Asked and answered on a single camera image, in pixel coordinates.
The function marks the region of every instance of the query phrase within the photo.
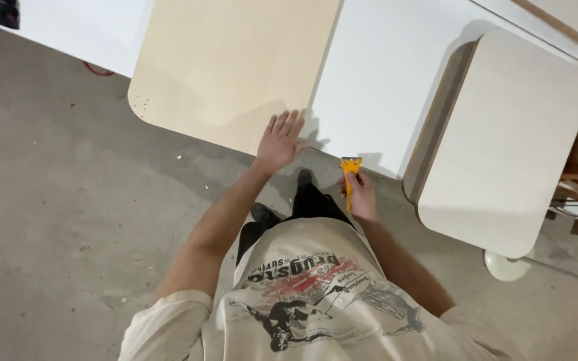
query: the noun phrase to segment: white t-shirt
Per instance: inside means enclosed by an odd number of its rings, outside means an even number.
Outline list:
[[[340,220],[268,230],[234,284],[215,314],[201,291],[139,312],[119,360],[525,360],[491,317],[454,307],[438,319],[420,307]]]

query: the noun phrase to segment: gray floor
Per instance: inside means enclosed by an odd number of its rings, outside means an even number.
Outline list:
[[[0,360],[115,359],[177,248],[253,160],[140,121],[128,83],[0,31]],[[259,201],[288,214],[299,167],[332,190],[337,163],[309,149]],[[459,304],[496,317],[531,360],[578,360],[578,280],[535,267],[496,281],[479,249],[420,226],[400,183],[375,179],[383,219]],[[567,231],[546,223],[537,257],[578,272]],[[221,290],[233,267],[231,252]]]

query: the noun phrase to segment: man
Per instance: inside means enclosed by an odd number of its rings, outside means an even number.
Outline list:
[[[306,145],[298,111],[272,116],[251,167],[195,226],[156,293],[133,317],[120,360],[519,360],[496,322],[455,307],[394,241],[360,173],[351,214],[301,171],[293,214],[254,201]],[[241,231],[234,288],[211,314],[222,259]]]

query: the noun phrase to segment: red cable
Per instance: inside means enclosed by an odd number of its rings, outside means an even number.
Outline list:
[[[110,75],[115,74],[114,72],[110,71],[110,70],[106,70],[105,73],[100,73],[99,71],[95,71],[91,68],[91,64],[88,64],[87,62],[83,62],[84,66],[86,67],[86,69],[90,70],[91,73],[95,74],[95,75],[99,75],[100,77],[109,77]]]

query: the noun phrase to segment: feet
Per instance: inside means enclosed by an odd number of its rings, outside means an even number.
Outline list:
[[[313,184],[313,177],[311,176],[311,171],[309,169],[303,169],[298,173],[298,186],[306,186]]]
[[[281,219],[278,218],[271,209],[268,209],[261,203],[253,203],[253,206],[249,211],[251,212],[251,217],[253,217],[254,221],[264,224],[267,228],[273,227],[281,221]]]

